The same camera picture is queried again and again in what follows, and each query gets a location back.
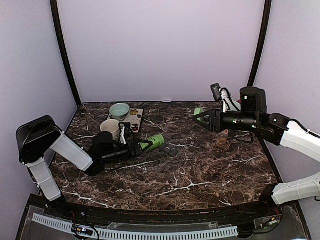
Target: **white mug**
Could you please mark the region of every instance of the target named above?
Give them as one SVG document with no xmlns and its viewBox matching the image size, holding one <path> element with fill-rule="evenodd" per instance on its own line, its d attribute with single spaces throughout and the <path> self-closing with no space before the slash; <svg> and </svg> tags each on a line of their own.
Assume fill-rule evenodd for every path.
<svg viewBox="0 0 320 240">
<path fill-rule="evenodd" d="M 112 139 L 116 142 L 120 139 L 120 128 L 119 122 L 115 119 L 109 119 L 104 121 L 100 125 L 101 132 L 110 132 L 112 134 Z"/>
</svg>

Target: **bowl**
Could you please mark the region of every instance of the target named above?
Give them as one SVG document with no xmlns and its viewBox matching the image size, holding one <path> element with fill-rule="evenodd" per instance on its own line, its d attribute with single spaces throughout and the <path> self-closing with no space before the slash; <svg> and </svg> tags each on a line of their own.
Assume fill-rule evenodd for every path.
<svg viewBox="0 0 320 240">
<path fill-rule="evenodd" d="M 117 103 L 110 107 L 110 114 L 116 120 L 124 120 L 130 112 L 130 106 L 125 103 Z"/>
</svg>

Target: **marble tabletop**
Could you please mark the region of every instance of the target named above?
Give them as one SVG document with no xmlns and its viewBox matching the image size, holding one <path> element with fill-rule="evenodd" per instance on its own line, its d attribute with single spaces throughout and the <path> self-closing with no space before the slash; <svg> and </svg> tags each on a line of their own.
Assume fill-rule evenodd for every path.
<svg viewBox="0 0 320 240">
<path fill-rule="evenodd" d="M 178 150 L 175 157 L 154 149 L 90 177 L 56 155 L 52 174 L 68 202 L 125 210 L 195 210 L 251 203 L 266 185 L 276 183 L 272 167 L 257 139 L 253 144 L 229 137 L 217 146 L 217 133 L 192 120 L 194 109 L 214 102 L 130 102 L 144 109 L 137 137 L 162 134 Z M 86 103 L 67 134 L 85 149 L 100 132 L 112 103 Z M 235 138 L 249 139 L 238 132 Z"/>
</svg>

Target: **green cylinder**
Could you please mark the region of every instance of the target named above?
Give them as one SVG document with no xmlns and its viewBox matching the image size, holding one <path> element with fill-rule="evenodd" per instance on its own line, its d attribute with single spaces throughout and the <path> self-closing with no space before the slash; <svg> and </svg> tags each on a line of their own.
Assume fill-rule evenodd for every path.
<svg viewBox="0 0 320 240">
<path fill-rule="evenodd" d="M 162 136 L 161 134 L 148 137 L 148 141 L 152 142 L 153 144 L 147 151 L 156 149 L 165 143 L 164 136 Z M 145 149 L 148 145 L 149 145 L 148 143 L 140 142 L 140 146 L 142 149 Z"/>
</svg>

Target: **white wall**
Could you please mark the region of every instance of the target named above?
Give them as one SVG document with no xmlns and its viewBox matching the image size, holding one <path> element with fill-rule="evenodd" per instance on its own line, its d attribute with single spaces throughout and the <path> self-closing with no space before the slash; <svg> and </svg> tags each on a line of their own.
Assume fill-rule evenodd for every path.
<svg viewBox="0 0 320 240">
<path fill-rule="evenodd" d="M 60 0 L 82 101 L 212 101 L 218 82 L 239 97 L 264 2 Z"/>
<path fill-rule="evenodd" d="M 298 119 L 320 133 L 320 1 L 274 0 L 256 87 L 266 91 L 268 112 Z M 285 182 L 311 176 L 320 163 L 270 145 Z M 320 203 L 302 200 L 312 239 L 320 236 Z"/>
<path fill-rule="evenodd" d="M 29 194 L 16 130 L 43 115 L 66 128 L 76 111 L 49 0 L 0 1 L 0 239 L 15 239 Z"/>
</svg>

